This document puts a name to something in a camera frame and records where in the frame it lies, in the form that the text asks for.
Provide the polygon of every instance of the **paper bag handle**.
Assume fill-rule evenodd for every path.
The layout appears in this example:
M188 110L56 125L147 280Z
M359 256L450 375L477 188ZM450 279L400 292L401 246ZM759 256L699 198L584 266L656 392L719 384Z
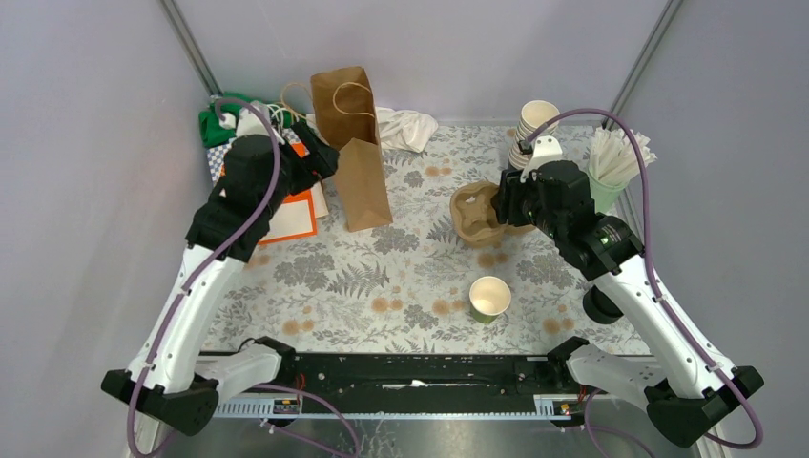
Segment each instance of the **paper bag handle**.
M285 109L286 109L286 110L287 110L289 113L291 113L291 114L293 114L293 115L297 116L299 119L306 119L306 116L305 116L305 115L303 115L303 114L300 114L300 113L296 112L296 111L295 111L295 109L294 109L294 108L292 108L292 107L290 107L290 106L289 106L289 104L288 104L288 103L286 103L286 100L284 100L284 99L283 99L284 95L286 94L286 90L287 90L287 89L289 89L289 88L291 88L291 87L293 87L293 86L297 86L297 87L299 87L299 88L303 88L303 90L304 90L304 91L306 91L306 95L309 97L309 100L311 100L311 101L312 101L312 103L314 103L314 102L315 102L315 100L312 98L312 92L311 92L311 91L309 91L309 88L307 88L305 84L303 84L303 83L299 83L299 82L297 82L297 81L293 81L293 82L291 82L291 83L287 84L286 86L284 86L284 87L283 87L283 89L281 89L281 90L280 90L280 104L281 104L281 105L283 106L283 108L285 108Z
M377 117L372 113L369 113L369 112L349 113L349 112L343 111L340 107L337 106L337 93L340 91L340 89L342 89L342 88L344 88L346 86L357 86L358 88L363 88L366 91L368 91L369 93L372 93L370 89L366 88L365 86L363 86L360 83L355 83L354 81L346 81L346 82L342 83L340 86L338 86L337 89L334 90L334 93L331 94L331 103L332 103L332 105L334 105L334 109L337 110L339 113L341 113L343 115L349 115L349 116L362 116L362 115L365 115L365 116L371 116L374 119L376 119Z

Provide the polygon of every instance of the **cable tie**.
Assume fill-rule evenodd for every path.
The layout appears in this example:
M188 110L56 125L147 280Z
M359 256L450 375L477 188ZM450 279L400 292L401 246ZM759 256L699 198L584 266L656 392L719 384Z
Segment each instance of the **cable tie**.
M716 371L720 370L721 368L724 368L724 366L725 366L725 364L723 364L722 361L717 361L716 365L712 365L712 366L708 367L708 372L716 372Z

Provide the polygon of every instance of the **checkered cloth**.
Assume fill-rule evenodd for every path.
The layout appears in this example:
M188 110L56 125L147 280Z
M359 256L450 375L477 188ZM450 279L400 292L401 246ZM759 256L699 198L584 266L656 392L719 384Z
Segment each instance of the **checkered cloth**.
M298 139L298 136L292 132L292 129L284 129L281 135L286 138L290 144L294 143L301 143L301 140ZM230 151L230 145L235 140L232 138L231 141L225 143L224 145L215 146L214 148L208 149L208 171L211 172L211 180L214 183L217 182L219 179L219 175L222 173L222 165L224 165L225 155L228 151Z

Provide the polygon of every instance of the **green cup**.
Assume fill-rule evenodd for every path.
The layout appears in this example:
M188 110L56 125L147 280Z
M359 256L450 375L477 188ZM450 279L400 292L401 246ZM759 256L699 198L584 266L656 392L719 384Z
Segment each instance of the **green cup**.
M595 211L599 213L609 212L626 186L606 185L593 178L590 175L590 170L587 171L587 178L590 181L590 196L595 200Z
M489 324L503 314L511 304L511 290L497 277L481 277L469 289L471 314L476 322Z

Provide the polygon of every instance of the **green cloth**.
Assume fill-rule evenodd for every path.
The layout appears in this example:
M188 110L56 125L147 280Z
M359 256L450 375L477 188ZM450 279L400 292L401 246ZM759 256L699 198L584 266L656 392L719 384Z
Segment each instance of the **green cloth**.
M267 102L265 100L261 100L260 98L248 97L247 95L240 93L224 93L222 94L222 97L237 98L239 100L243 100L245 103L258 100L265 105L275 105L276 107L280 107L279 102ZM199 135L202 137L202 144L205 145L205 148L213 148L215 146L222 145L227 143L229 139L236 136L235 129L223 129L219 125L217 114L214 113L215 103L216 101L211 102L211 104L208 106L208 110L199 112ZM241 110L240 105L236 103L223 103L221 109L223 113L229 113L235 116L236 120L239 120L239 110ZM287 111L283 111L282 113L283 126L281 127L288 129L292 126L296 119Z
M199 112L199 135L205 148L213 148L227 143L236 136L235 129L223 129L213 110Z

